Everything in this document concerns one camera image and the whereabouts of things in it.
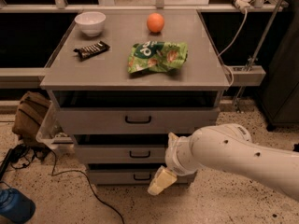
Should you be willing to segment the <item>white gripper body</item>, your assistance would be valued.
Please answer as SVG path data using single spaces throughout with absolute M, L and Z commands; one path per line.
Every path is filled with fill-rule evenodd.
M 168 134 L 165 164 L 176 175 L 192 175 L 200 167 L 199 162 L 192 155 L 190 144 L 190 137 L 178 137 L 174 133 Z

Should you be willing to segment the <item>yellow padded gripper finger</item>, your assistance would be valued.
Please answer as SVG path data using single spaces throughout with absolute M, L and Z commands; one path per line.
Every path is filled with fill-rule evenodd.
M 161 166 L 149 184 L 148 193 L 153 196 L 158 195 L 173 185 L 177 179 L 177 175 L 174 172 Z

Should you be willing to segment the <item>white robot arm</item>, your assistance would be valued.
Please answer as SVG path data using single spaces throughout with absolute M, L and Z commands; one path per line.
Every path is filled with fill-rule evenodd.
M 170 133 L 164 160 L 149 184 L 151 195 L 207 167 L 242 175 L 299 200 L 299 153 L 256 145 L 248 130 L 235 123 L 206 126 L 189 136 Z

